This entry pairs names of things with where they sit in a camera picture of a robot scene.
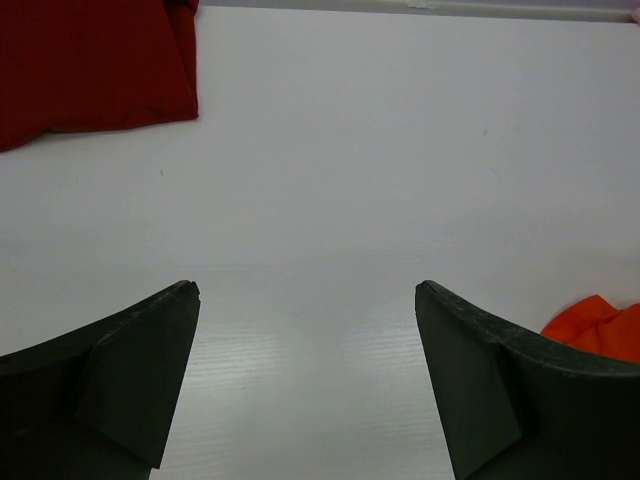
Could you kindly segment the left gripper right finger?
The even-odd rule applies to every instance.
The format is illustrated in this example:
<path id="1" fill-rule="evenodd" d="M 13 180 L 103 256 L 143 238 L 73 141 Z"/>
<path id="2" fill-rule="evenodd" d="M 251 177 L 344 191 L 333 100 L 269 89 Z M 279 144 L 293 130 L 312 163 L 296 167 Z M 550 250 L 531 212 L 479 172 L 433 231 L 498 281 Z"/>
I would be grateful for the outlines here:
<path id="1" fill-rule="evenodd" d="M 415 314 L 458 479 L 635 479 L 639 368 L 490 314 L 428 280 Z"/>

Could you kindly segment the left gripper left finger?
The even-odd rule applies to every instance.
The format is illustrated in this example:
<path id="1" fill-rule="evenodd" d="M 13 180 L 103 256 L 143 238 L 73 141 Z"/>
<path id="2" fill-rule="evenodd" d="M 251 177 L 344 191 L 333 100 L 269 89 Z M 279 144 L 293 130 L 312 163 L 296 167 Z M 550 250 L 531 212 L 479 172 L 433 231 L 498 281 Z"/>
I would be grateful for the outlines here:
<path id="1" fill-rule="evenodd" d="M 4 479 L 147 479 L 160 467 L 200 310 L 179 281 L 1 358 Z"/>

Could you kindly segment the orange t-shirt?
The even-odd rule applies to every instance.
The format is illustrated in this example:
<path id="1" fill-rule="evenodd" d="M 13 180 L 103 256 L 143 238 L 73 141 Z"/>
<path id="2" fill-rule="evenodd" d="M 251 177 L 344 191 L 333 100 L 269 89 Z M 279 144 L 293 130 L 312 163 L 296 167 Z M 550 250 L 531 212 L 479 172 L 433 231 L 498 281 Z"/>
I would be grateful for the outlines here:
<path id="1" fill-rule="evenodd" d="M 592 295 L 557 314 L 541 335 L 570 347 L 639 363 L 639 304 L 618 309 Z"/>

